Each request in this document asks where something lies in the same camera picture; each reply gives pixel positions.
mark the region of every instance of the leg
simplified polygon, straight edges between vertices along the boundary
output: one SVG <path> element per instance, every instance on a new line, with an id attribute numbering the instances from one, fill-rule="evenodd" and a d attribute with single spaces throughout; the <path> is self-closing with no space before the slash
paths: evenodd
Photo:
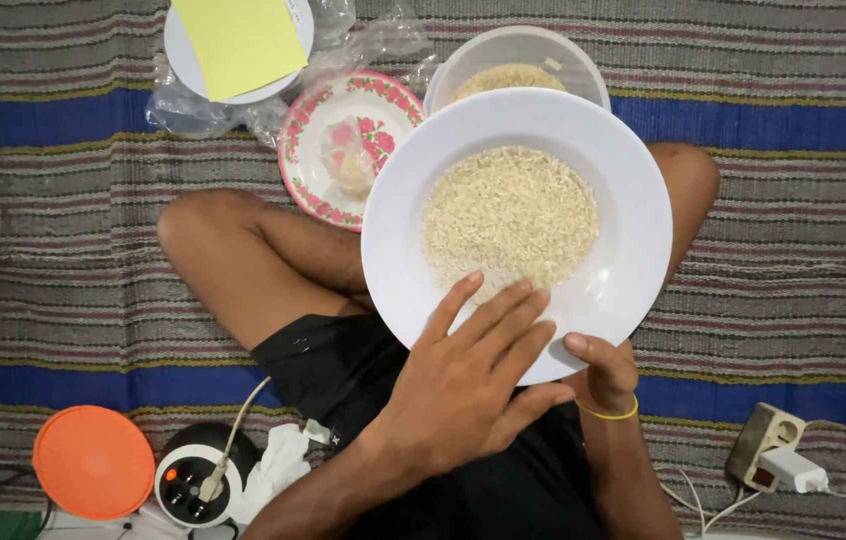
<path id="1" fill-rule="evenodd" d="M 703 148 L 681 142 L 648 145 L 669 191 L 672 251 L 665 283 L 680 268 L 720 190 L 720 170 Z"/>
<path id="2" fill-rule="evenodd" d="M 160 216 L 163 252 L 203 306 L 246 350 L 307 314 L 367 310 L 360 238 L 255 195 L 201 190 Z"/>

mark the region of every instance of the floral plate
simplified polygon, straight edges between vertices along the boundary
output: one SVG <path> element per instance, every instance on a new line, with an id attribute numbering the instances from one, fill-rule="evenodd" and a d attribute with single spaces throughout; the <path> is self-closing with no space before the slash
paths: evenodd
<path id="1" fill-rule="evenodd" d="M 358 233 L 367 202 L 337 189 L 319 155 L 321 133 L 347 117 L 357 119 L 362 146 L 373 156 L 377 174 L 423 121 L 423 104 L 386 75 L 355 71 L 304 92 L 289 108 L 277 147 L 289 195 L 307 214 Z"/>

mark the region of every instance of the uncooked rice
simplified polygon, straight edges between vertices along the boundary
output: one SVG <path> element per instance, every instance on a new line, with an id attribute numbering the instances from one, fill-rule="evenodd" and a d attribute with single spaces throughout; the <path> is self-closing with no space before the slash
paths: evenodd
<path id="1" fill-rule="evenodd" d="M 566 92 L 566 86 L 541 67 L 526 63 L 505 63 L 480 71 L 467 79 L 450 97 L 450 103 L 480 92 L 509 89 L 512 87 L 537 87 Z"/>
<path id="2" fill-rule="evenodd" d="M 474 270 L 482 304 L 521 278 L 551 289 L 573 275 L 597 240 L 593 190 L 546 152 L 504 146 L 466 157 L 423 207 L 423 257 L 449 289 Z"/>

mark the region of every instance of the white bowl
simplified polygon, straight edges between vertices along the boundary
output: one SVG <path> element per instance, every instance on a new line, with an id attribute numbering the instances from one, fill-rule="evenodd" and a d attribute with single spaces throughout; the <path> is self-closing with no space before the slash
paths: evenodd
<path id="1" fill-rule="evenodd" d="M 436 68 L 423 98 L 424 112 L 431 115 L 443 109 L 450 104 L 453 92 L 471 77 L 504 64 L 542 68 L 559 79 L 566 92 L 610 110 L 607 84 L 600 70 L 576 43 L 537 26 L 504 26 L 463 43 Z"/>
<path id="2" fill-rule="evenodd" d="M 593 189 L 599 238 L 573 276 L 554 287 L 543 317 L 556 335 L 520 380 L 533 385 L 585 367 L 563 349 L 568 332 L 618 345 L 663 286 L 673 216 L 663 176 L 620 119 L 581 97 L 545 88 L 505 88 L 460 100 L 429 117 L 382 167 L 366 202 L 362 264 L 382 320 L 407 348 L 446 291 L 423 258 L 421 215 L 434 184 L 456 162 L 490 148 L 548 152 Z M 465 307 L 453 329 L 473 313 Z"/>
<path id="3" fill-rule="evenodd" d="M 293 20 L 293 27 L 296 29 L 297 38 L 303 46 L 303 52 L 309 57 L 313 49 L 314 20 L 313 10 L 307 0 L 284 0 L 286 10 L 289 11 L 289 18 Z M 166 50 L 166 59 L 173 72 L 179 77 L 186 88 L 207 99 L 206 82 L 203 80 L 203 70 L 200 68 L 200 61 L 197 60 L 197 53 L 193 50 L 193 43 L 183 27 L 183 20 L 180 19 L 179 11 L 173 5 L 169 6 L 166 12 L 166 21 L 163 29 L 163 46 Z M 261 51 L 260 54 L 270 54 L 269 51 Z M 237 96 L 219 100 L 219 103 L 228 105 L 243 105 L 256 103 L 260 100 L 283 91 L 286 87 L 297 80 L 300 70 L 285 75 L 273 82 L 241 93 Z"/>

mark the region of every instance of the hand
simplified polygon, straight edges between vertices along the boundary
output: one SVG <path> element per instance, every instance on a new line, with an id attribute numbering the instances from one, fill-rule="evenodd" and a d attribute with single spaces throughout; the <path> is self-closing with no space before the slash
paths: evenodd
<path id="1" fill-rule="evenodd" d="M 504 450 L 549 408 L 574 398 L 570 387 L 547 382 L 510 401 L 556 331 L 552 321 L 534 322 L 550 294 L 534 291 L 525 279 L 447 335 L 483 279 L 474 272 L 441 300 L 410 349 L 386 407 L 359 436 L 427 477 Z"/>
<path id="2" fill-rule="evenodd" d="M 638 375 L 629 339 L 613 347 L 598 337 L 570 332 L 563 337 L 563 347 L 590 366 L 561 379 L 561 383 L 573 388 L 578 403 L 607 416 L 633 411 Z"/>

